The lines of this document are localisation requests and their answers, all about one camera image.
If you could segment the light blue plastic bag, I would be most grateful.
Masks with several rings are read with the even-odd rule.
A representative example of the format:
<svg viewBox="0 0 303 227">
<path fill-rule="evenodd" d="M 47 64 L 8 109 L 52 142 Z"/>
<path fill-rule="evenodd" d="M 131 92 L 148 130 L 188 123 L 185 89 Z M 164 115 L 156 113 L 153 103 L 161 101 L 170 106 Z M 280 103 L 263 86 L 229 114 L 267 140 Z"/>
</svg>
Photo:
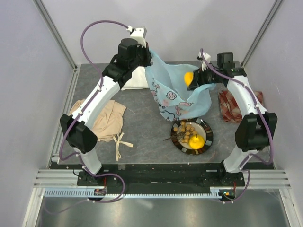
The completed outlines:
<svg viewBox="0 0 303 227">
<path fill-rule="evenodd" d="M 184 75 L 198 69 L 197 66 L 166 64 L 156 52 L 150 50 L 150 53 L 152 65 L 145 68 L 145 76 L 162 117 L 173 122 L 205 115 L 212 104 L 210 91 L 215 84 L 189 91 Z"/>
</svg>

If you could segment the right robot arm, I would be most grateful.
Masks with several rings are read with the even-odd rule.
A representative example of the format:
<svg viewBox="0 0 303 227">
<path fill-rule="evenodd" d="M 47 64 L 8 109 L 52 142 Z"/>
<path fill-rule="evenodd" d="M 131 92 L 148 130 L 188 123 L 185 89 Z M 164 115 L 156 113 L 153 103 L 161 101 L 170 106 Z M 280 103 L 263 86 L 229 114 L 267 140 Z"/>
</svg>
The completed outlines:
<svg viewBox="0 0 303 227">
<path fill-rule="evenodd" d="M 197 59 L 201 61 L 201 67 L 184 75 L 188 90 L 222 83 L 234 97 L 242 115 L 235 132 L 236 146 L 223 161 L 224 170 L 217 174 L 218 183 L 228 186 L 234 180 L 233 173 L 243 171 L 252 157 L 265 165 L 272 164 L 277 115 L 270 113 L 257 99 L 244 68 L 235 66 L 232 52 L 218 54 L 217 67 L 209 63 L 203 50 L 200 50 Z"/>
</svg>

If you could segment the yellow fake pear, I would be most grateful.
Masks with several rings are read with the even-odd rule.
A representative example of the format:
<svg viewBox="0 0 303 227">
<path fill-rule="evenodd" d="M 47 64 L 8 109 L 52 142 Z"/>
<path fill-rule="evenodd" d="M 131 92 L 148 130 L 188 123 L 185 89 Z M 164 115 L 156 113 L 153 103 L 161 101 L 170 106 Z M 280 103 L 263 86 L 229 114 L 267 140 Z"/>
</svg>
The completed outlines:
<svg viewBox="0 0 303 227">
<path fill-rule="evenodd" d="M 205 144 L 205 140 L 202 136 L 200 135 L 193 135 L 188 142 L 189 146 L 194 149 L 194 150 L 198 150 L 200 148 L 202 148 Z"/>
</svg>

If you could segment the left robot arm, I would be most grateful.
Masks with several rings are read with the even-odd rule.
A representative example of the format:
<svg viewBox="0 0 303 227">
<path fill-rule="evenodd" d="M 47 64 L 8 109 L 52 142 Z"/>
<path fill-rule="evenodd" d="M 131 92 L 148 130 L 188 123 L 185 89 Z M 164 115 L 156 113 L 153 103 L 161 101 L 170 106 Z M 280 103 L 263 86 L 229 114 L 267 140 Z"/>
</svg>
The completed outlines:
<svg viewBox="0 0 303 227">
<path fill-rule="evenodd" d="M 100 172 L 102 164 L 96 154 L 97 136 L 92 127 L 109 100 L 131 79 L 138 67 L 151 65 L 151 53 L 144 38 L 125 38 L 118 45 L 118 52 L 101 72 L 100 80 L 83 104 L 71 115 L 63 114 L 60 124 L 63 140 L 74 149 L 83 169 L 88 172 L 87 180 L 93 186 L 104 181 Z"/>
</svg>

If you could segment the yellow fake lemon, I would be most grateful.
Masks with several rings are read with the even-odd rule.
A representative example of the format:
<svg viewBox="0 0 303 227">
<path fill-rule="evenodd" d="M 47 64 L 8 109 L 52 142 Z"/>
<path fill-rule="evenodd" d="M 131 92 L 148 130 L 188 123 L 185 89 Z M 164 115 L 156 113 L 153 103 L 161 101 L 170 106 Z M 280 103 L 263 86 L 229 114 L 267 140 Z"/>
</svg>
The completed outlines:
<svg viewBox="0 0 303 227">
<path fill-rule="evenodd" d="M 186 72 L 184 74 L 184 82 L 187 87 L 189 87 L 191 85 L 191 83 L 193 82 L 193 79 L 194 79 L 194 73 L 192 71 Z"/>
</svg>

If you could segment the yellow fake berry bunch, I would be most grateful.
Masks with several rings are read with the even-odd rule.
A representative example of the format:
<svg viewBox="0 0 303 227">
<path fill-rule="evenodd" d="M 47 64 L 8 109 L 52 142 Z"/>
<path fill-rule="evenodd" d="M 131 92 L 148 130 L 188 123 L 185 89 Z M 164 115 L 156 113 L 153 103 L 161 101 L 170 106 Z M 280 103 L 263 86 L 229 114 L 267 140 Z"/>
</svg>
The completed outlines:
<svg viewBox="0 0 303 227">
<path fill-rule="evenodd" d="M 175 140 L 181 143 L 189 143 L 190 139 L 197 136 L 197 130 L 195 127 L 185 121 L 180 121 L 179 124 L 174 124 L 171 129 L 171 135 L 164 140 Z"/>
</svg>

